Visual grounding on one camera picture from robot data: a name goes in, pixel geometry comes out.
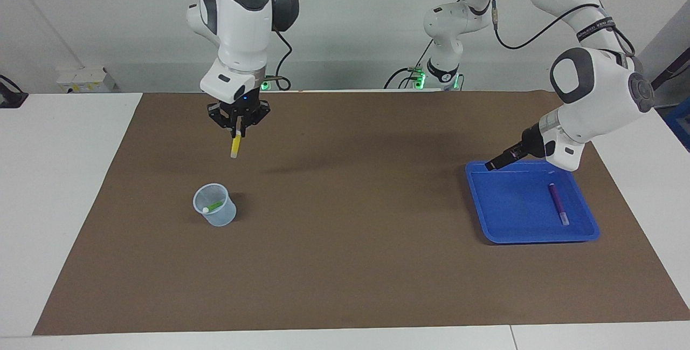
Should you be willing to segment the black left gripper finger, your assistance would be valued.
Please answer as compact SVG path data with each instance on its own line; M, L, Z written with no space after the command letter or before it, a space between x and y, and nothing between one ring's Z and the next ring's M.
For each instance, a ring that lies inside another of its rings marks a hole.
M500 170L506 166L509 166L520 159L525 158L527 152L522 145L514 145L508 149L505 149L502 154L499 154L495 158L487 161L485 163L485 168L488 171Z

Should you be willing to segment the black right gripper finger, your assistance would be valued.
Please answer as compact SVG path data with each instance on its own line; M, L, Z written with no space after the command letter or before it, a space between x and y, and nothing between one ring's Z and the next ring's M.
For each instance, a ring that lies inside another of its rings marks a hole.
M263 118L265 118L271 112L271 107L268 101L259 101L254 109L247 109L241 118L240 124L240 136L244 138L246 136L246 130L250 126L256 126Z
M231 137L237 136L239 113L234 104L209 104L209 117L219 127L229 131Z

